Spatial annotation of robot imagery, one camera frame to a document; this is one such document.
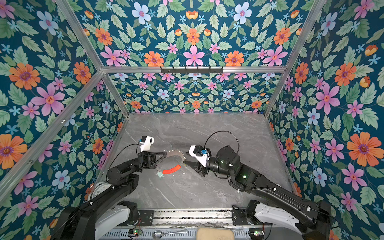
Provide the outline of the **large keyring with red grip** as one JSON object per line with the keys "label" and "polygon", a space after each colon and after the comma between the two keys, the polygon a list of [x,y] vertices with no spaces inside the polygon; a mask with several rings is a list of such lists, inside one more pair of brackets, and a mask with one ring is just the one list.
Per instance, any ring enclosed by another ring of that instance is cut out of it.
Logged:
{"label": "large keyring with red grip", "polygon": [[167,154],[167,157],[162,162],[162,168],[156,169],[158,173],[163,173],[164,176],[179,171],[186,160],[184,153],[179,150],[171,150]]}

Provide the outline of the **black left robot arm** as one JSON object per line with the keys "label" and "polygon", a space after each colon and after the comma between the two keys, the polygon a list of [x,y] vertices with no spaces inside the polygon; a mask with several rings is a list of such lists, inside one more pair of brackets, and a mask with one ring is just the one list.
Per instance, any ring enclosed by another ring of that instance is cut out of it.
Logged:
{"label": "black left robot arm", "polygon": [[78,207],[64,209],[54,228],[52,240],[98,240],[122,223],[139,222],[138,205],[125,201],[139,184],[139,172],[155,169],[168,153],[141,152],[107,172],[107,187],[95,187],[93,196]]}

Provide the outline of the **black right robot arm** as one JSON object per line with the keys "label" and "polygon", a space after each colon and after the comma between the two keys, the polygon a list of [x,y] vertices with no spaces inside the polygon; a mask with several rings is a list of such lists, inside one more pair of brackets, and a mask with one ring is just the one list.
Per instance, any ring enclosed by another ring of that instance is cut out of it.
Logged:
{"label": "black right robot arm", "polygon": [[210,149],[191,146],[187,161],[200,176],[208,172],[225,175],[229,185],[240,193],[248,193],[272,203],[271,206],[251,201],[245,210],[249,222],[277,225],[301,234],[304,240],[327,240],[332,220],[330,204],[306,200],[273,183],[259,171],[241,163],[240,156],[230,146],[221,148],[213,156]]}

